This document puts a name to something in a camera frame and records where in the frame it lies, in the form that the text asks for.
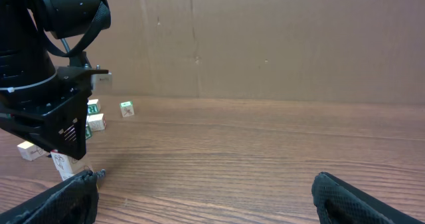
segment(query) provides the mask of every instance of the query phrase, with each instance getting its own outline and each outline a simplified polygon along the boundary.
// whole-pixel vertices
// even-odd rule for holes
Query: wall
[[[425,0],[108,1],[117,93],[425,103]]]

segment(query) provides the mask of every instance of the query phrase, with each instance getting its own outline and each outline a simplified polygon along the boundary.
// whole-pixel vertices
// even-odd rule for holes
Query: brown backdrop
[[[425,102],[425,0],[108,1],[116,93]]]

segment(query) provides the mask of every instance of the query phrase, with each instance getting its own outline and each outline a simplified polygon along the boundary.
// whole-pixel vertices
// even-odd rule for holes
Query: wooden table
[[[135,116],[119,103],[132,100]],[[101,96],[106,130],[87,144],[106,169],[97,223],[317,223],[328,171],[425,221],[425,109]],[[0,133],[0,212],[60,181]]]

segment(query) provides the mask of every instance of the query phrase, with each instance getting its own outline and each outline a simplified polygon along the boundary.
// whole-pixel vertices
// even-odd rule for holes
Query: block
[[[88,125],[88,119],[89,119],[89,116],[87,116],[87,119],[86,119],[86,140],[92,137],[92,130],[90,129],[90,126]]]
[[[90,115],[88,118],[88,125],[92,132],[104,130],[106,128],[104,114]]]
[[[133,102],[128,101],[120,104],[121,113],[123,117],[134,115]]]
[[[76,160],[65,154],[60,154],[57,151],[51,151],[50,154],[52,155],[54,166],[58,171],[76,173],[76,171],[80,170],[84,166],[91,165],[87,155],[85,155],[81,160]]]
[[[28,141],[19,144],[18,150],[21,153],[22,158],[29,161],[36,160],[37,158],[44,156],[47,153],[42,148]]]
[[[100,102],[98,99],[89,100],[87,103],[87,114],[98,114],[100,112]]]
[[[92,171],[94,171],[93,170],[93,167],[91,165],[84,165],[84,167],[76,170],[74,173],[67,173],[65,171],[59,171],[59,174],[60,174],[60,177],[62,178],[62,181],[65,181],[68,178],[70,178],[70,177],[72,177],[72,176],[74,176],[76,174],[79,174],[81,171],[84,171],[84,170],[92,170]]]

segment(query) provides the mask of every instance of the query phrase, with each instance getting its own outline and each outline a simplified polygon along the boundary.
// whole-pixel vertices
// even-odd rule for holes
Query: metal rod
[[[70,49],[69,49],[68,42],[66,42],[66,39],[65,39],[65,38],[63,38],[63,39],[61,39],[60,41],[62,41],[62,44],[64,45],[66,52],[69,52],[69,51],[70,51]]]

